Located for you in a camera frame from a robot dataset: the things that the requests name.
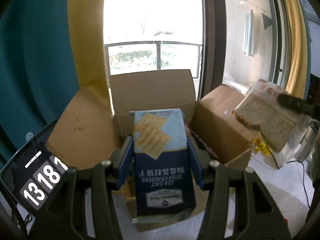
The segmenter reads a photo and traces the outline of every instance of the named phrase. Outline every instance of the cracker image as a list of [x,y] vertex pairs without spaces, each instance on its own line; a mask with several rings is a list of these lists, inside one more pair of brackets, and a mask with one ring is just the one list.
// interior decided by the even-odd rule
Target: cracker image
[[143,117],[135,124],[134,130],[142,132],[146,124],[151,123],[157,128],[161,128],[167,119],[159,117],[155,114],[145,113]]
[[158,127],[148,123],[135,140],[135,144],[144,153],[156,160],[170,140],[171,137],[169,135],[162,132]]

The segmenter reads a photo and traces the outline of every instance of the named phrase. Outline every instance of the digital clock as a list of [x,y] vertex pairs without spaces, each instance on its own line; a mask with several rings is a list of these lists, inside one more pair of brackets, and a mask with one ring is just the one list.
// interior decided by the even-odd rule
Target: digital clock
[[46,126],[18,150],[0,173],[7,190],[35,217],[68,170],[44,147],[55,123]]

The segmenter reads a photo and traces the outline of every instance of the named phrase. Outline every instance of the white label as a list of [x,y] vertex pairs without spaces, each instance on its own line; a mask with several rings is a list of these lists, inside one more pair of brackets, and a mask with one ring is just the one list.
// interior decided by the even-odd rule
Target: white label
[[147,207],[169,208],[183,203],[181,189],[159,189],[146,193]]

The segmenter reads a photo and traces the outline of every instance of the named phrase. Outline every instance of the yellow curtain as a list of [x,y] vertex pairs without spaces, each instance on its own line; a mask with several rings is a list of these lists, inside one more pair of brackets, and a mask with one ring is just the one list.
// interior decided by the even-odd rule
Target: yellow curtain
[[91,90],[111,113],[103,46],[104,0],[68,0],[68,26],[79,86]]
[[286,91],[303,98],[308,67],[306,26],[299,0],[285,0],[285,6],[292,34],[292,62]]

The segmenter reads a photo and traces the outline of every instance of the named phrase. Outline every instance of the bright sky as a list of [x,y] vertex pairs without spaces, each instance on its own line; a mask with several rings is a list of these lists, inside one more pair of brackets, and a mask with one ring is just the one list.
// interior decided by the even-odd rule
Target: bright sky
[[[202,30],[202,0],[105,0],[104,2],[105,44],[152,40],[202,44]],[[159,31],[173,32],[173,35],[154,36]]]

